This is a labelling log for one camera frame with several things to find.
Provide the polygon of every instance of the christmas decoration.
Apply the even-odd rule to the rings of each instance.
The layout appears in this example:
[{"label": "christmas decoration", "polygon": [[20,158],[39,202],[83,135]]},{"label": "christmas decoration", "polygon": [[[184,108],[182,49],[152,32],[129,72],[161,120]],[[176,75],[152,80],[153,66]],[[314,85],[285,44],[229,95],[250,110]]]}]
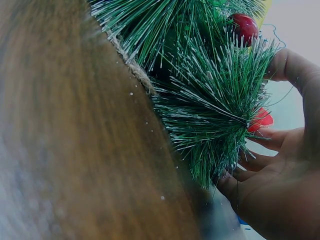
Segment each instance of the christmas decoration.
[{"label": "christmas decoration", "polygon": [[[257,119],[268,100],[264,77],[278,49],[235,16],[263,16],[264,0],[89,2],[108,39],[153,93],[154,110],[194,180],[208,188],[213,176],[235,168],[253,126],[265,123]],[[239,27],[230,31],[233,22]],[[255,36],[247,41],[251,47],[241,44],[238,30],[245,41]]]},{"label": "christmas decoration", "polygon": [[250,47],[253,38],[259,35],[259,28],[256,21],[248,15],[235,13],[229,17],[232,20],[231,31],[234,32],[238,39],[238,46]]},{"label": "christmas decoration", "polygon": [[248,128],[249,133],[255,133],[260,128],[268,128],[274,124],[274,119],[272,116],[263,108],[260,107],[255,119],[250,123]]}]

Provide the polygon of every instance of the finger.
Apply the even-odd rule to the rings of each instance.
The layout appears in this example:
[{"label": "finger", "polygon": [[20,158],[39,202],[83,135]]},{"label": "finger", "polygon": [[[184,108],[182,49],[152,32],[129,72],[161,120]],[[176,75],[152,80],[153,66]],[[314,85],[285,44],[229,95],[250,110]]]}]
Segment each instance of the finger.
[{"label": "finger", "polygon": [[256,175],[257,172],[255,171],[249,171],[249,170],[242,170],[240,167],[236,167],[233,171],[233,177],[238,180],[239,182],[244,182],[245,180],[248,180],[249,178]]},{"label": "finger", "polygon": [[270,128],[260,128],[255,135],[261,138],[250,138],[250,140],[269,150],[279,152],[288,133],[289,131],[286,130],[277,131]]},{"label": "finger", "polygon": [[258,172],[269,165],[273,159],[271,156],[260,155],[253,151],[241,152],[239,164],[248,171]]},{"label": "finger", "polygon": [[320,100],[320,67],[289,49],[282,49],[275,55],[267,76],[276,81],[288,80],[302,96],[316,88],[318,91],[312,91],[310,97]]},{"label": "finger", "polygon": [[237,184],[238,181],[229,172],[226,172],[225,176],[217,181],[216,187],[231,202],[237,189]]}]

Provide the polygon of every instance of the jute twine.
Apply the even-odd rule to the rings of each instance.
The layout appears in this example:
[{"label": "jute twine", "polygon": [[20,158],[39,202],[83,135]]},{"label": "jute twine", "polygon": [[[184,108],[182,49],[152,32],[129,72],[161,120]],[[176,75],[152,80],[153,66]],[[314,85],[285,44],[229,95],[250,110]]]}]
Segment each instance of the jute twine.
[{"label": "jute twine", "polygon": [[[107,31],[108,36],[112,36],[112,31]],[[149,95],[155,95],[156,90],[151,83],[150,78],[146,74],[145,70],[142,69],[139,64],[135,60],[129,60],[129,55],[122,49],[119,40],[116,36],[109,39],[109,41],[114,45],[116,51],[120,54],[126,65],[129,67],[131,73],[140,81],[140,83],[144,86],[145,90]]]}]

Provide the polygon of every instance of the hand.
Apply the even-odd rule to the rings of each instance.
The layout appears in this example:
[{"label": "hand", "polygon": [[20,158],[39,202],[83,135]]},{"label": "hand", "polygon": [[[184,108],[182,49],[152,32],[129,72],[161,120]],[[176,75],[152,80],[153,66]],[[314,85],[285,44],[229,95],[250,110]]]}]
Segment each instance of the hand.
[{"label": "hand", "polygon": [[234,211],[267,239],[320,239],[320,68],[283,49],[269,67],[272,79],[290,81],[303,98],[305,127],[260,129],[256,139],[274,157],[242,154],[237,168],[217,183]]}]

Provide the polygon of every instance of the red berry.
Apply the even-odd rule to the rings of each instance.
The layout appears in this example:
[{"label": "red berry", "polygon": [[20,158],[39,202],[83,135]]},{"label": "red berry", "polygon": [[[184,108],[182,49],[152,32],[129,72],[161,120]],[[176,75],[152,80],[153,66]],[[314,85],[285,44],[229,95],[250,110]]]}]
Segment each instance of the red berry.
[{"label": "red berry", "polygon": [[250,123],[250,127],[248,128],[249,133],[255,133],[260,128],[268,128],[274,124],[273,117],[263,108],[261,107],[258,110],[255,119]]},{"label": "red berry", "polygon": [[256,21],[248,15],[235,13],[229,16],[233,20],[232,31],[238,39],[238,47],[241,46],[241,38],[243,36],[243,47],[252,45],[252,37],[258,38],[259,28]]}]

